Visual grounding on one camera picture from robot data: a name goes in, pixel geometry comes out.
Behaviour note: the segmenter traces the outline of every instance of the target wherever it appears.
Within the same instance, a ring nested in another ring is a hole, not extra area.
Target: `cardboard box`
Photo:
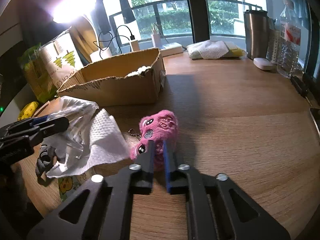
[[[127,76],[142,66],[151,68]],[[165,69],[160,50],[152,48],[91,63],[66,80],[57,93],[61,97],[94,101],[100,107],[148,104],[158,99],[164,79]]]

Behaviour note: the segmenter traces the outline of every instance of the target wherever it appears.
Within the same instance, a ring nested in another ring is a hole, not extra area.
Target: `clear water bottle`
[[[284,0],[284,4],[280,20],[277,19],[275,24],[276,28],[280,28],[277,70],[281,75],[290,78],[293,72],[301,68],[298,64],[301,26],[296,21],[293,2],[291,0]]]

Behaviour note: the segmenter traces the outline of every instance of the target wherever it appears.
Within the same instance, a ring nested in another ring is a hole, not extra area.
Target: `wooden table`
[[[156,104],[106,107],[121,131],[138,130],[145,115],[174,111],[177,153],[202,173],[228,174],[294,239],[320,203],[320,146],[308,103],[289,80],[247,58],[193,61],[184,53],[164,58],[164,64],[167,79]],[[56,180],[47,187],[37,183],[37,155],[20,163],[28,195],[45,216],[60,196]],[[95,170],[110,175],[128,163]],[[134,196],[131,239],[187,239],[184,201],[166,194],[156,176],[151,195]]]

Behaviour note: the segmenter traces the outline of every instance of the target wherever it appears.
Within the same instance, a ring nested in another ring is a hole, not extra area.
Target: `gray woven strap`
[[[41,145],[39,158],[37,159],[35,172],[37,177],[41,177],[44,172],[49,171],[53,167],[53,156],[55,148],[49,145]]]

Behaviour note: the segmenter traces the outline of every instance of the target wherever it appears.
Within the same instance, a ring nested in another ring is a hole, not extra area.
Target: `stuffed animal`
[[[153,140],[155,142],[154,170],[163,170],[163,141],[169,140],[174,150],[178,137],[178,121],[174,113],[162,110],[157,114],[146,116],[141,119],[139,127],[141,140],[131,149],[130,158],[134,160],[139,154],[146,152],[148,140]]]

